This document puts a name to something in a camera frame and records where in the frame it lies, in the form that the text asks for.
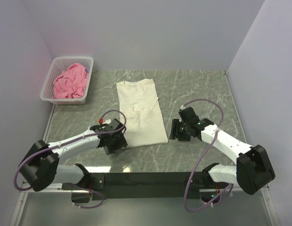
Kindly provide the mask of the cream white t shirt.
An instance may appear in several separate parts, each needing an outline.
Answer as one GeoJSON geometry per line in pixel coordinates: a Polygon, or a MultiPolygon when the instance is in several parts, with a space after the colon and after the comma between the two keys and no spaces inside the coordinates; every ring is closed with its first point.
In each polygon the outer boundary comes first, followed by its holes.
{"type": "Polygon", "coordinates": [[[154,80],[116,83],[128,148],[168,143],[154,80]]]}

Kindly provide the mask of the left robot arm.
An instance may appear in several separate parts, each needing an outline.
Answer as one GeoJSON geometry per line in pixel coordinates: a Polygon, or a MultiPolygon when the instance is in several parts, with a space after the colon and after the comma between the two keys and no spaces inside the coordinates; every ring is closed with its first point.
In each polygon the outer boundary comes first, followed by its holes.
{"type": "Polygon", "coordinates": [[[104,148],[106,154],[112,154],[127,146],[123,134],[125,130],[123,123],[113,119],[109,124],[92,126],[85,132],[62,141],[48,144],[43,140],[37,141],[18,166],[17,172],[22,174],[30,188],[36,192],[53,183],[90,188],[94,179],[83,165],[77,163],[66,166],[61,165],[61,162],[96,148],[104,148]]]}

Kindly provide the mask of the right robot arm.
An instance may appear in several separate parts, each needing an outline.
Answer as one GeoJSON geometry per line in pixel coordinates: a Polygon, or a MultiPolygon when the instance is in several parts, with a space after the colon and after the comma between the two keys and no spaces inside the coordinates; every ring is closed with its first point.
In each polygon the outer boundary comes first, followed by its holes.
{"type": "Polygon", "coordinates": [[[211,144],[230,160],[234,166],[213,163],[202,170],[198,185],[211,186],[216,183],[239,185],[247,194],[253,195],[276,177],[266,149],[241,142],[207,118],[199,119],[192,107],[181,107],[179,119],[172,120],[170,140],[190,141],[197,138],[211,144]]]}

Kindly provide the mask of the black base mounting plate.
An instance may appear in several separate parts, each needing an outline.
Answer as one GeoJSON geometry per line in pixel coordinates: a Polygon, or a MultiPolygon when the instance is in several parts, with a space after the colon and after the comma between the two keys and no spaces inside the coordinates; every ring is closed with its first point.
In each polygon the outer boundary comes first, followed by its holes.
{"type": "MultiPolygon", "coordinates": [[[[100,192],[105,199],[122,198],[174,198],[183,197],[190,172],[146,172],[146,173],[90,173],[77,185],[100,192]]],[[[200,199],[200,190],[225,188],[228,183],[213,182],[202,172],[195,172],[189,187],[188,199],[200,199]]],[[[70,183],[63,183],[62,190],[70,190],[74,203],[102,200],[98,194],[79,192],[70,183]]]]}

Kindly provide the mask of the pink t shirt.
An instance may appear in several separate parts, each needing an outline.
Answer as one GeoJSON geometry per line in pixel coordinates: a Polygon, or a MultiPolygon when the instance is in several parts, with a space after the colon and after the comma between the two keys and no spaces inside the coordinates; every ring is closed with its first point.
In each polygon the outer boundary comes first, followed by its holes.
{"type": "Polygon", "coordinates": [[[86,91],[88,79],[89,73],[86,67],[79,63],[70,65],[55,78],[53,82],[53,98],[82,98],[86,91]]]}

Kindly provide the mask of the white plastic laundry basket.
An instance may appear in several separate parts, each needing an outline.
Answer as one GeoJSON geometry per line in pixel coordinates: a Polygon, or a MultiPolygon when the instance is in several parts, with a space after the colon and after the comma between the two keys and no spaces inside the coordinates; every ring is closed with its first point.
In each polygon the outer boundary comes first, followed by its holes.
{"type": "Polygon", "coordinates": [[[93,64],[94,64],[94,59],[89,56],[60,56],[60,57],[54,58],[48,70],[44,84],[42,86],[40,99],[42,101],[48,101],[54,105],[83,105],[85,104],[88,89],[89,89],[89,83],[91,79],[93,64]],[[88,84],[87,84],[84,96],[82,98],[77,98],[77,99],[53,98],[54,96],[53,82],[55,78],[59,76],[62,71],[65,71],[70,65],[75,64],[75,63],[79,63],[83,65],[84,67],[88,67],[90,69],[88,84]]]}

